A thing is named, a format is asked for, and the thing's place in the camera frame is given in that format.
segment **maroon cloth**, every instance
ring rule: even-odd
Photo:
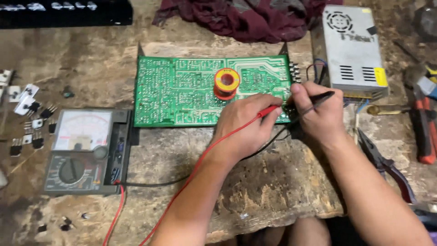
[[[343,0],[163,0],[152,24],[180,15],[241,42],[278,43],[302,38],[326,4]]]

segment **pliers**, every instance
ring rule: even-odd
[[[358,129],[358,134],[360,137],[359,143],[361,149],[369,161],[376,167],[381,176],[386,179],[385,172],[388,172],[388,174],[393,177],[398,184],[404,201],[415,204],[417,200],[414,197],[414,192],[405,176],[395,167],[395,162],[391,159],[384,158],[376,148],[376,145],[363,133],[363,131],[361,131],[361,129]]]

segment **red probe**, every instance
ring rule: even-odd
[[[244,124],[242,127],[239,127],[237,129],[235,129],[234,131],[226,134],[225,136],[221,137],[220,139],[218,139],[216,142],[214,142],[213,144],[211,144],[208,148],[206,148],[206,150],[203,152],[203,154],[200,156],[199,160],[196,162],[196,164],[194,165],[193,168],[193,172],[191,173],[191,175],[188,177],[187,181],[185,182],[184,186],[178,191],[176,192],[176,194],[171,198],[170,202],[167,205],[167,208],[165,209],[163,215],[161,216],[161,218],[158,220],[157,224],[153,227],[152,231],[147,235],[146,239],[144,239],[139,246],[144,245],[144,243],[146,243],[147,240],[149,240],[149,238],[153,235],[153,233],[155,232],[156,228],[159,226],[159,224],[161,223],[162,219],[164,218],[164,215],[167,213],[168,209],[170,208],[171,204],[174,202],[174,200],[176,199],[176,197],[185,189],[185,187],[187,187],[187,185],[191,182],[191,180],[194,177],[194,174],[197,172],[197,169],[199,168],[200,164],[202,163],[203,159],[205,158],[206,154],[218,143],[220,143],[222,140],[224,140],[225,138],[231,136],[232,134],[240,131],[241,129],[245,128],[246,126],[252,124],[255,120],[259,119],[259,118],[263,118],[264,116],[268,115],[269,113],[271,113],[273,110],[275,110],[276,108],[280,107],[279,105],[271,105],[261,111],[259,111],[257,113],[257,116],[255,116],[255,118],[251,119],[249,122],[247,122],[246,124]],[[118,215],[120,214],[121,208],[123,206],[124,203],[124,189],[123,189],[123,185],[121,185],[121,201],[120,201],[120,205],[118,207],[117,212],[115,213],[115,217],[112,220],[111,226],[109,227],[108,233],[106,234],[105,240],[103,241],[103,246],[106,246],[109,240],[109,236],[112,233],[112,229],[114,227],[115,222],[117,221]]]

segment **hand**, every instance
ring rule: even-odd
[[[259,111],[270,105],[281,104],[282,99],[261,93],[228,104],[222,110],[211,143],[248,123],[257,116]],[[229,165],[234,166],[239,160],[255,153],[269,140],[273,125],[281,113],[282,109],[279,107],[266,115],[264,119],[257,119],[221,141],[211,149],[206,157],[228,162]]]
[[[291,86],[292,96],[289,99],[294,100],[299,113],[302,113],[312,107],[309,96],[327,91],[334,91],[335,94],[300,118],[303,130],[316,139],[322,147],[335,144],[337,140],[344,139],[347,135],[343,124],[343,92],[313,82],[296,83]]]

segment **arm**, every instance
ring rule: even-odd
[[[298,109],[311,106],[309,95],[328,89],[314,83],[291,88]],[[433,245],[426,229],[403,199],[354,144],[343,125],[343,93],[302,119],[303,129],[322,146],[346,202],[349,217],[370,245]]]
[[[280,98],[263,94],[230,103],[221,113],[211,143],[246,124],[259,111],[281,104]],[[209,220],[225,177],[239,160],[267,142],[281,112],[281,108],[274,110],[263,120],[256,120],[210,150],[192,181],[164,216],[152,237],[151,246],[205,244]]]

